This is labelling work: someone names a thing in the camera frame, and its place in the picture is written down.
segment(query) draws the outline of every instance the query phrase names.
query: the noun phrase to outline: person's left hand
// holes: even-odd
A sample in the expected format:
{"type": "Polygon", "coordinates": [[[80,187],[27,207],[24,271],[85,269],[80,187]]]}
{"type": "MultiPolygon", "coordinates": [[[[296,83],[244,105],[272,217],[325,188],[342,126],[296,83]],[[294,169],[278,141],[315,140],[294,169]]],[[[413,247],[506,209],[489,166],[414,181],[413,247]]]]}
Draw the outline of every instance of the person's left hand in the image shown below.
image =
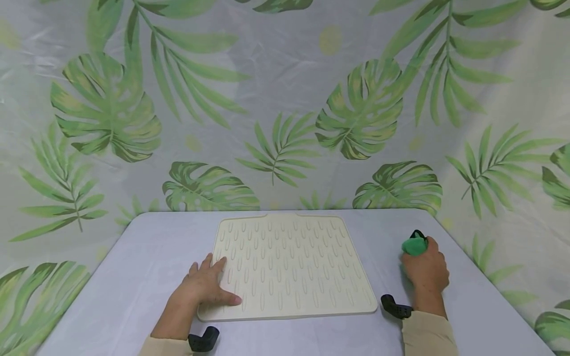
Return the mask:
{"type": "Polygon", "coordinates": [[[194,262],[182,283],[176,288],[170,298],[190,305],[239,305],[242,299],[237,295],[223,290],[219,286],[219,275],[223,271],[227,258],[223,257],[213,266],[212,254],[208,253],[200,267],[194,262]]]}

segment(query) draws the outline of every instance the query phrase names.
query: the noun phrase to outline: black clip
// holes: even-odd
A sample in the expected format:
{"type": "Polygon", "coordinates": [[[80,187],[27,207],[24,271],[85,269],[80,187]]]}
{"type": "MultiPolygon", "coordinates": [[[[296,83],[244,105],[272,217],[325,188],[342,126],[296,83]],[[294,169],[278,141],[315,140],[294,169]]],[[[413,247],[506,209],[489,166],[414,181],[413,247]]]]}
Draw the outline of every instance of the black clip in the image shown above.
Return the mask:
{"type": "Polygon", "coordinates": [[[394,297],[390,294],[385,294],[380,297],[380,302],[382,302],[382,307],[391,316],[398,319],[405,319],[412,316],[412,311],[414,310],[411,306],[396,304],[394,297]]]}
{"type": "Polygon", "coordinates": [[[215,342],[218,341],[219,330],[213,326],[208,326],[204,335],[188,335],[188,344],[194,352],[208,352],[212,351],[215,342]]]}

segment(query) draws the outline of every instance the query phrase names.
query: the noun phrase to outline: forearm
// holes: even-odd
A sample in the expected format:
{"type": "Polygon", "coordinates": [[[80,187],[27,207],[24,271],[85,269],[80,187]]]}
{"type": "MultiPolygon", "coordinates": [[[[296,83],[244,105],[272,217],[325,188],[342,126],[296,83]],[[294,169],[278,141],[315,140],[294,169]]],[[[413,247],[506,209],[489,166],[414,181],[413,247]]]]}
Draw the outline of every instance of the forearm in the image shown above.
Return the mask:
{"type": "Polygon", "coordinates": [[[414,290],[414,310],[435,314],[447,319],[441,292],[430,285],[418,285],[414,290]]]}
{"type": "Polygon", "coordinates": [[[182,304],[170,298],[150,337],[155,339],[188,339],[197,309],[197,303],[182,304]]]}

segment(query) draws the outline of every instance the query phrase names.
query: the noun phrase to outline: person's right hand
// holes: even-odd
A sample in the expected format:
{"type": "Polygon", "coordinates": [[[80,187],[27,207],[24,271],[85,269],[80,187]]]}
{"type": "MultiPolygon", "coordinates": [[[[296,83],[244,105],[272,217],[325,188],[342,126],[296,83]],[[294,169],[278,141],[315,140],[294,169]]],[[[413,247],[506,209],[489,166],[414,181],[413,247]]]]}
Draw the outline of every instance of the person's right hand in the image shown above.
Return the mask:
{"type": "Polygon", "coordinates": [[[449,285],[449,271],[437,242],[431,236],[427,240],[424,253],[419,256],[404,253],[402,263],[415,288],[427,287],[441,293],[449,285]]]}

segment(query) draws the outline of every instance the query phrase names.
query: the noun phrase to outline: sleeve cuff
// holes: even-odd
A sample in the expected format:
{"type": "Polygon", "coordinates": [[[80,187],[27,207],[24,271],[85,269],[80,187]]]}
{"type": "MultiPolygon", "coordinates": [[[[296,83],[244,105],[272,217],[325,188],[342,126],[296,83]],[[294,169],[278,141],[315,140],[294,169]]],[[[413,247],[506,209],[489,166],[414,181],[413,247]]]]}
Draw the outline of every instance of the sleeve cuff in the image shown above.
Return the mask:
{"type": "Polygon", "coordinates": [[[192,356],[186,340],[155,339],[147,337],[139,356],[192,356]]]}

